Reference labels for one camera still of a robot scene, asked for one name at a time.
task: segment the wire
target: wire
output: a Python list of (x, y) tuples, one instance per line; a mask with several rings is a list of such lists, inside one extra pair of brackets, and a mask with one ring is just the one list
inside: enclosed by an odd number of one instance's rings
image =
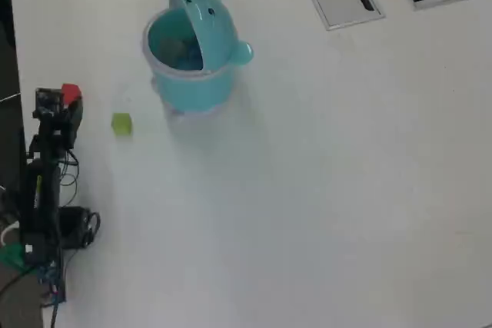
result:
[(20, 94), (21, 94), (21, 93), (20, 93), (20, 92), (18, 92), (17, 94), (10, 95), (10, 96), (8, 96), (7, 98), (0, 99), (0, 103), (3, 103), (4, 101), (10, 100), (10, 99), (13, 99), (13, 98), (15, 98), (16, 96), (19, 96)]
[(65, 263), (65, 269), (63, 270), (63, 280), (66, 280), (68, 265), (70, 264), (71, 260), (74, 258), (75, 255), (77, 255), (77, 252), (79, 252), (79, 251), (80, 251), (80, 249), (75, 250), (73, 252), (73, 254), (70, 255), (67, 262)]
[(64, 177), (71, 177), (73, 178), (72, 182), (68, 183), (68, 184), (63, 184), (63, 183), (60, 183), (60, 186), (72, 186), (75, 182), (77, 182), (77, 177), (74, 176), (72, 173), (67, 173)]
[(63, 204), (61, 207), (66, 207), (66, 206), (70, 205), (73, 200), (75, 200), (75, 197), (77, 196), (77, 190), (78, 190), (78, 183), (77, 183), (77, 179), (75, 177), (74, 177), (73, 183), (75, 184), (74, 194), (71, 196), (70, 200), (67, 201), (65, 204)]
[(6, 285), (3, 286), (3, 288), (0, 290), (0, 301), (2, 301), (2, 297), (7, 293), (7, 291), (12, 288), (16, 283), (18, 283), (22, 278), (30, 274), (33, 270), (35, 270), (36, 267), (30, 267), (26, 270), (24, 270), (22, 273), (18, 274), (14, 278), (10, 280)]
[(0, 244), (2, 244), (2, 247), (5, 246), (5, 235), (10, 232), (11, 230), (15, 230), (19, 228), (19, 222), (16, 221), (12, 224), (9, 224), (3, 231), (2, 233), (0, 234)]
[(78, 167), (78, 159), (77, 157), (75, 156), (75, 154), (73, 153), (72, 150), (68, 149), (67, 150), (67, 153), (70, 154), (71, 158), (75, 161), (74, 164), (70, 164), (70, 165), (75, 165), (77, 167), (77, 174), (75, 175), (75, 179), (78, 179), (78, 175), (79, 175), (79, 167)]

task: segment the gray floor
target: gray floor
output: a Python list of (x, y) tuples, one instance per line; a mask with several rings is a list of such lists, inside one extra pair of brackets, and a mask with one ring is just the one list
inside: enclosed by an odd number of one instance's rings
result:
[[(6, 40), (0, 23), (0, 99), (19, 91), (15, 51)], [(0, 103), (0, 185), (16, 181), (18, 176), (19, 130), (22, 129), (20, 98)], [(0, 264), (0, 288), (15, 272)], [(1, 328), (41, 328), (40, 288), (34, 277), (26, 277), (0, 301)]]

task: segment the teal plastic pot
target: teal plastic pot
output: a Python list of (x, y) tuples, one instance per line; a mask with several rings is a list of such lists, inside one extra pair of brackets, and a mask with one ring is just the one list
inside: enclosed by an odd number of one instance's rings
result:
[(176, 111), (206, 112), (223, 104), (233, 68), (253, 58), (239, 41), (221, 0), (169, 0), (145, 28), (143, 51), (161, 98)]

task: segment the green block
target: green block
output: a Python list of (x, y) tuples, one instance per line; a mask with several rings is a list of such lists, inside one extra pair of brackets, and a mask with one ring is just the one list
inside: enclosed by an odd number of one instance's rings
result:
[(111, 127), (116, 136), (130, 136), (133, 129), (130, 114), (113, 113)]

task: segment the white table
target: white table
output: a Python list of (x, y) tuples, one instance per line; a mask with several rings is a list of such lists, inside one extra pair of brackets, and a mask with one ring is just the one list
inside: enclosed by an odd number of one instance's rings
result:
[(58, 327), (492, 321), (490, 0), (378, 0), (330, 32), (311, 0), (224, 0), (255, 59), (182, 122), (140, 49), (167, 1), (13, 0), (26, 138), (36, 87), (81, 86), (78, 203), (103, 220)]

